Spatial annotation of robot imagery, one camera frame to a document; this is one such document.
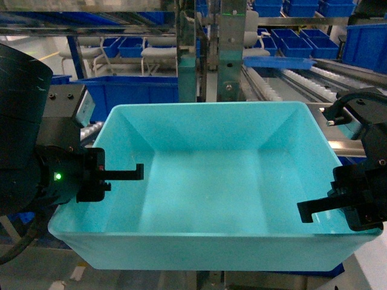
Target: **screw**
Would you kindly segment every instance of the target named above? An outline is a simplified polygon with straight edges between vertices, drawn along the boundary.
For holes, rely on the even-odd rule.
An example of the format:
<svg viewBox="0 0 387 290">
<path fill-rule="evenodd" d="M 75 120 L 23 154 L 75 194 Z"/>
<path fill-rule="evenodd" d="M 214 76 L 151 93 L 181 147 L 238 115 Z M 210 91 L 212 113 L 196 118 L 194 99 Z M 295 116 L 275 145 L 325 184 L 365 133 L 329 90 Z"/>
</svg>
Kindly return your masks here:
<svg viewBox="0 0 387 290">
<path fill-rule="evenodd" d="M 327 121 L 327 126 L 328 127 L 331 127 L 331 126 L 334 126 L 334 125 L 335 125 L 334 121 Z"/>
</svg>

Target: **black cable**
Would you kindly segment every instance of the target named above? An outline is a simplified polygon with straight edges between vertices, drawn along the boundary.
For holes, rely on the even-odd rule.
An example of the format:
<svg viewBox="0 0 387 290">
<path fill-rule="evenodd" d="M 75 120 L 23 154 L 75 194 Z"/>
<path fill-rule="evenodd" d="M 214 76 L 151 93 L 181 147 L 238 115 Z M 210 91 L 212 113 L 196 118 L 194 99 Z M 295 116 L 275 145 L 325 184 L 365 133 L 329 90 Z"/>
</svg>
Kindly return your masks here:
<svg viewBox="0 0 387 290">
<path fill-rule="evenodd" d="M 20 253 L 23 252 L 26 247 L 28 247 L 29 244 L 34 241 L 35 238 L 39 237 L 44 232 L 44 230 L 47 228 L 47 225 L 47 215 L 42 211 L 35 213 L 35 218 L 28 228 L 27 233 L 20 239 L 19 242 L 17 242 L 12 248 L 10 248 L 0 257 L 0 265 L 3 265 L 20 255 Z"/>
</svg>

